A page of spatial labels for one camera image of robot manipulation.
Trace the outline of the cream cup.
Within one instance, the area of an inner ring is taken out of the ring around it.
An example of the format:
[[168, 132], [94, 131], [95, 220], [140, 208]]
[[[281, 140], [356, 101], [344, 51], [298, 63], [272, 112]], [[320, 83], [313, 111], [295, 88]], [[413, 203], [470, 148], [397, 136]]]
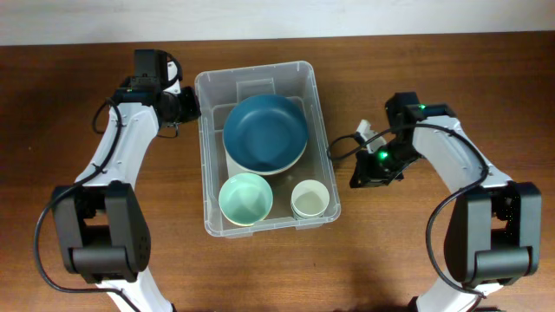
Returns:
[[291, 209], [297, 219], [319, 218], [329, 203], [328, 188], [314, 179], [298, 183], [291, 193]]

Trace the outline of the clear plastic storage bin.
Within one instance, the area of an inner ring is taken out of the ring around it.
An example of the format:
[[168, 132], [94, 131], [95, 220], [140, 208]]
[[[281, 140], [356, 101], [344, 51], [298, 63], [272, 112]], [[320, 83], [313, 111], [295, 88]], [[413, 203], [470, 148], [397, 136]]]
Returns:
[[[328, 140], [313, 67], [306, 61], [282, 62], [246, 68], [205, 71], [195, 78], [199, 99], [199, 141], [203, 183], [204, 225], [213, 237], [249, 237], [258, 231], [294, 227], [320, 227], [338, 219], [341, 203], [333, 165], [327, 156]], [[244, 99], [258, 94], [279, 94], [294, 102], [308, 123], [308, 145], [291, 168], [266, 177], [273, 192], [269, 215], [251, 226], [231, 223], [219, 207], [221, 186], [243, 168], [225, 152], [223, 129], [230, 112]], [[307, 179], [323, 183], [330, 201], [322, 216], [298, 219], [291, 209], [294, 187]]]

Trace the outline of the mint green small bowl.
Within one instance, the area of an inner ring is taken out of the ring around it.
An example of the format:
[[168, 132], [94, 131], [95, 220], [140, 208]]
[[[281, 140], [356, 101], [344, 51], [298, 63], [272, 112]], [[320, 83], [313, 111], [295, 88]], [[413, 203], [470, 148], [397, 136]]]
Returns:
[[255, 173], [239, 173], [229, 178], [219, 191], [219, 208], [224, 217], [239, 226], [264, 220], [273, 206], [269, 183]]

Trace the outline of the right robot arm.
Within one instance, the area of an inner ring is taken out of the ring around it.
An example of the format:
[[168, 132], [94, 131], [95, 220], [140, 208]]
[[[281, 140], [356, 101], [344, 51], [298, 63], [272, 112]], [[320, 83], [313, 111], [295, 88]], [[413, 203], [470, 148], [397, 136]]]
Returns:
[[389, 185], [419, 159], [450, 194], [428, 219], [425, 241], [437, 281], [414, 297], [412, 311], [473, 311], [480, 301], [539, 266], [542, 198], [531, 182], [515, 182], [467, 137], [446, 104], [422, 104], [414, 92], [385, 104], [388, 132], [362, 120], [353, 134], [353, 188]]

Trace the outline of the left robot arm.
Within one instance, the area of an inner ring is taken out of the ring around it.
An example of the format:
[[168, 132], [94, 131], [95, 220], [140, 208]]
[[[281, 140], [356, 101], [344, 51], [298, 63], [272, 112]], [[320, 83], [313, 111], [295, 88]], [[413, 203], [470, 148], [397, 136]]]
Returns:
[[197, 120], [199, 102], [181, 87], [180, 63], [137, 49], [134, 73], [103, 103], [108, 123], [86, 169], [57, 186], [44, 208], [55, 221], [62, 262], [83, 294], [106, 293], [121, 311], [173, 311], [148, 268], [151, 236], [134, 187], [151, 141], [163, 128]]

